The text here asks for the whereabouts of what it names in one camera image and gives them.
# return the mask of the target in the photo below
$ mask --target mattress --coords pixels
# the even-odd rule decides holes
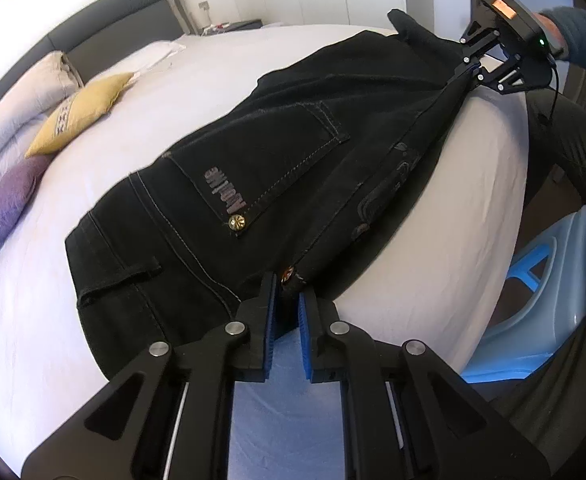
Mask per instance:
[[[310,25],[185,37],[185,50],[141,76],[53,161],[0,247],[0,456],[16,473],[105,384],[79,323],[64,249],[79,219],[127,174],[230,111],[259,76],[361,30]],[[527,153],[524,99],[473,91],[419,201],[337,298],[340,315],[378,339],[420,338],[462,370],[513,254]],[[266,384],[238,384],[231,441],[231,479],[343,478],[339,388],[303,380],[297,332],[276,342]]]

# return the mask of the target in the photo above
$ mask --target white pillow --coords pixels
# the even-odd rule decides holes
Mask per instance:
[[[81,85],[63,52],[50,52],[36,62],[0,100],[0,152],[25,123]]]
[[[100,72],[89,82],[124,72],[134,72],[134,76],[131,79],[137,79],[144,72],[151,70],[161,60],[177,54],[185,48],[184,45],[175,41],[154,41],[133,54],[126,56],[112,67]]]
[[[24,153],[28,150],[49,115],[49,112],[45,112],[26,122],[2,148],[0,152],[0,180],[10,168],[20,160],[24,160]]]

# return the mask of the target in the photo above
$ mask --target bed headboard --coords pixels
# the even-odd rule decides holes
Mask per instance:
[[[195,34],[182,0],[97,0],[57,25],[0,79],[0,100],[39,59],[65,52],[83,81],[158,40]]]

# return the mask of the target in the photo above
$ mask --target light blue chair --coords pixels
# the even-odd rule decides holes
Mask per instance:
[[[548,257],[541,279],[531,269]],[[486,330],[462,377],[486,383],[528,377],[586,315],[586,206],[539,234],[506,275],[533,292],[525,307]]]

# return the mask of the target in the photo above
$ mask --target metal screw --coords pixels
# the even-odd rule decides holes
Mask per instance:
[[[411,355],[422,355],[426,352],[426,346],[422,341],[412,339],[406,344],[406,351]]]
[[[166,354],[167,351],[169,351],[169,346],[168,343],[165,343],[164,341],[156,341],[148,348],[148,352],[153,357],[161,357]]]
[[[336,321],[331,323],[329,330],[335,335],[343,335],[349,331],[349,325],[343,321]]]
[[[224,327],[224,330],[230,335],[240,335],[245,329],[246,326],[241,321],[231,321]]]
[[[231,231],[241,231],[246,227],[246,218],[242,215],[233,215],[228,219],[228,226]]]

